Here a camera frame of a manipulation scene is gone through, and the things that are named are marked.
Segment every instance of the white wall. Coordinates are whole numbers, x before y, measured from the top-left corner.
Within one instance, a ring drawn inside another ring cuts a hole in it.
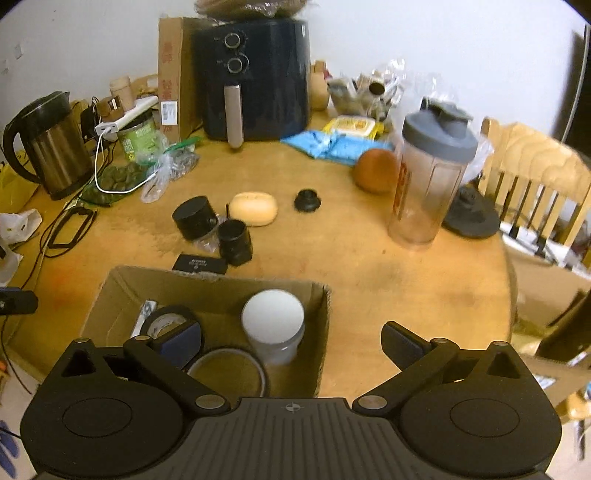
[[[158,18],[193,15],[193,0],[23,0],[0,21],[0,129],[54,90],[107,95],[109,79],[157,71]],[[405,57],[439,72],[476,121],[522,121],[550,133],[583,20],[561,0],[313,0],[313,58],[357,75]],[[14,59],[21,43],[24,56]]]

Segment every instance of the wooden chair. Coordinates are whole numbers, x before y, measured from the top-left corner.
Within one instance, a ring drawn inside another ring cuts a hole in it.
[[[485,118],[481,132],[495,147],[478,185],[495,201],[501,221],[535,230],[548,239],[567,199],[576,208],[554,241],[572,246],[591,207],[591,173],[566,145],[526,125]],[[591,254],[583,262],[591,264]]]

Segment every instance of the kettle handle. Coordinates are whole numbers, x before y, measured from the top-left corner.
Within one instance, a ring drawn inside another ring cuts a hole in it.
[[[4,139],[2,142],[2,145],[4,146],[4,156],[6,156],[6,160],[12,169],[22,178],[33,183],[41,183],[41,179],[39,177],[22,166],[21,162],[17,158],[16,153],[14,152],[14,139],[17,136],[17,133],[18,117],[14,118],[4,131]]]

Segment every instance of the cardboard box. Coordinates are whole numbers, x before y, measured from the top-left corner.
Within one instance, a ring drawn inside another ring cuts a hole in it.
[[[518,289],[511,344],[557,406],[591,382],[591,282],[511,248],[508,255]]]
[[[186,139],[200,124],[191,35],[211,27],[206,18],[161,18],[158,25],[158,91],[161,130],[171,144]]]
[[[326,352],[330,305],[329,289],[296,280],[249,280],[214,274],[187,274],[141,267],[115,267],[90,310],[82,336],[96,346],[119,346],[131,335],[141,307],[155,300],[159,307],[181,304],[200,319],[205,351],[237,346],[254,353],[242,330],[241,312],[254,294],[269,288],[293,293],[304,306],[305,333],[296,358],[289,365],[266,366],[272,397],[316,396]],[[234,403],[239,396],[257,396],[259,377],[241,357],[203,365],[196,377]]]

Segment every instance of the yellow package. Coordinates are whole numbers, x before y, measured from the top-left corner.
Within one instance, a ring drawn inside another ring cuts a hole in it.
[[[23,165],[27,163],[28,157],[24,150],[17,152],[17,159]],[[19,213],[31,199],[39,185],[31,183],[17,175],[8,163],[4,164],[1,168],[0,212]]]
[[[365,116],[341,115],[328,122],[322,131],[327,134],[337,132],[343,135],[375,140],[376,136],[384,133],[384,125],[373,118]]]

